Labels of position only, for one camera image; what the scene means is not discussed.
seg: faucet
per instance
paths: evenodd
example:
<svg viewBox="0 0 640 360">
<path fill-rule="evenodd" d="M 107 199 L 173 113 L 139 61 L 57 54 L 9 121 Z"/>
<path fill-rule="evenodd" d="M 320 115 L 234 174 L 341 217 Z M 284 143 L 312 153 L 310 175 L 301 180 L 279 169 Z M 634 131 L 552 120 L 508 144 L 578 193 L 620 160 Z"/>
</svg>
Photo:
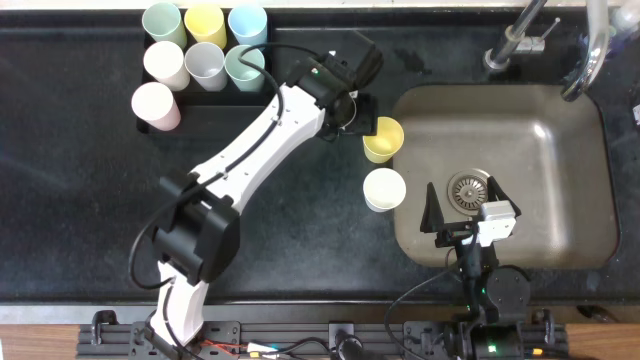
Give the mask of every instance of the faucet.
<svg viewBox="0 0 640 360">
<path fill-rule="evenodd" d="M 509 66 L 511 55 L 522 52 L 520 48 L 524 40 L 527 39 L 524 33 L 546 2 L 547 0 L 532 0 L 520 14 L 518 20 L 504 31 L 498 46 L 485 52 L 483 60 L 489 71 L 504 71 Z M 580 63 L 579 68 L 569 74 L 569 80 L 562 89 L 561 96 L 565 101 L 574 101 L 589 88 L 607 55 L 609 46 L 607 0 L 587 0 L 587 19 L 589 21 L 589 48 L 586 58 Z M 550 30 L 542 38 L 538 38 L 539 40 L 528 41 L 528 43 L 540 44 L 540 40 L 544 41 L 544 37 L 548 35 Z M 540 53 L 541 49 L 544 50 L 544 44 L 533 46 L 530 50 Z"/>
</svg>

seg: sink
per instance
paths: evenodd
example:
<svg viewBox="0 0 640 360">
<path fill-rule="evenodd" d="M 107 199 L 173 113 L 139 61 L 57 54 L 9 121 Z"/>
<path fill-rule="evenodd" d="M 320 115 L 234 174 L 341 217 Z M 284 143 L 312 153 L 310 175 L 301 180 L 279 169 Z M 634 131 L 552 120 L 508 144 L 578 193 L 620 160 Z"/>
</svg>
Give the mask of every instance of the sink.
<svg viewBox="0 0 640 360">
<path fill-rule="evenodd" d="M 407 184 L 394 211 L 402 250 L 443 266 L 448 249 L 420 232 L 427 184 L 445 222 L 465 220 L 486 200 L 493 176 L 520 207 L 513 236 L 497 242 L 502 264 L 597 268 L 613 255 L 618 228 L 600 112 L 586 96 L 562 100 L 561 87 L 423 86 L 405 93 L 393 117 L 405 132 L 393 168 Z"/>
</svg>

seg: pink cup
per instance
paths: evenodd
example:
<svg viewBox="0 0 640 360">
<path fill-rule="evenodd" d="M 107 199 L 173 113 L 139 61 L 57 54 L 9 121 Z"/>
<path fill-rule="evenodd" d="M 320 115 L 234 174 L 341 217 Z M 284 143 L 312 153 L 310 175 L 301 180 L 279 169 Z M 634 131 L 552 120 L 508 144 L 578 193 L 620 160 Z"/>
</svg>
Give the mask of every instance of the pink cup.
<svg viewBox="0 0 640 360">
<path fill-rule="evenodd" d="M 140 86 L 131 97 L 131 108 L 136 116 L 158 130 L 173 130 L 180 123 L 180 111 L 171 90 L 158 82 Z"/>
</svg>

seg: plastic cup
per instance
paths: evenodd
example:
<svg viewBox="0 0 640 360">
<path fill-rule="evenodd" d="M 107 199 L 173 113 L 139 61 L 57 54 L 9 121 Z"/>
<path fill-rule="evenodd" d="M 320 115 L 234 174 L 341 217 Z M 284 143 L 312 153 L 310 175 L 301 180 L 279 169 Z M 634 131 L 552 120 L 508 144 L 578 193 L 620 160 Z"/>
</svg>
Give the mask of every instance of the plastic cup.
<svg viewBox="0 0 640 360">
<path fill-rule="evenodd" d="M 382 168 L 367 175 L 362 190 L 369 209 L 385 212 L 402 203 L 407 194 L 407 185 L 396 171 Z"/>
<path fill-rule="evenodd" d="M 187 50 L 184 64 L 189 74 L 207 91 L 220 91 L 227 86 L 224 53 L 216 44 L 199 43 Z"/>
<path fill-rule="evenodd" d="M 214 4 L 198 4 L 187 10 L 184 23 L 197 42 L 210 42 L 220 49 L 227 46 L 227 29 L 222 9 Z"/>
<path fill-rule="evenodd" d="M 189 85 L 189 73 L 184 67 L 182 49 L 170 41 L 157 42 L 144 53 L 144 69 L 171 91 L 180 91 Z"/>
<path fill-rule="evenodd" d="M 142 27 L 155 41 L 171 41 L 182 49 L 187 46 L 182 15 L 173 4 L 157 3 L 145 10 Z"/>
<path fill-rule="evenodd" d="M 158 130 L 173 130 L 180 123 L 180 111 L 171 90 L 158 82 L 140 86 L 131 97 L 131 108 L 136 116 Z"/>
<path fill-rule="evenodd" d="M 378 133 L 375 136 L 363 136 L 364 154 L 371 162 L 382 164 L 400 150 L 404 143 L 402 126 L 390 117 L 378 118 Z"/>
<path fill-rule="evenodd" d="M 229 13 L 229 28 L 241 45 L 267 42 L 267 12 L 257 5 L 243 5 Z"/>
<path fill-rule="evenodd" d="M 227 58 L 224 60 L 224 68 L 240 91 L 259 91 L 262 89 L 264 76 L 257 70 L 242 64 L 239 60 L 240 54 L 248 47 L 249 45 L 238 45 L 229 50 Z M 242 59 L 264 69 L 264 55 L 258 49 L 244 54 Z"/>
</svg>

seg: wooden surface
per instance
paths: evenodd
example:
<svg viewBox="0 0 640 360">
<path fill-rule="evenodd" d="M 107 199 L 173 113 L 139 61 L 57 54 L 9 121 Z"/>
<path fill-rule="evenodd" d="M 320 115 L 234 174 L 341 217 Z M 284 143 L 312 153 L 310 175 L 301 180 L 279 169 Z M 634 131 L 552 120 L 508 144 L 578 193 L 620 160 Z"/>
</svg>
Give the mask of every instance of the wooden surface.
<svg viewBox="0 0 640 360">
<path fill-rule="evenodd" d="M 77 325 L 0 325 L 3 360 L 68 360 Z M 599 360 L 640 360 L 640 324 L 567 325 L 571 354 Z"/>
</svg>

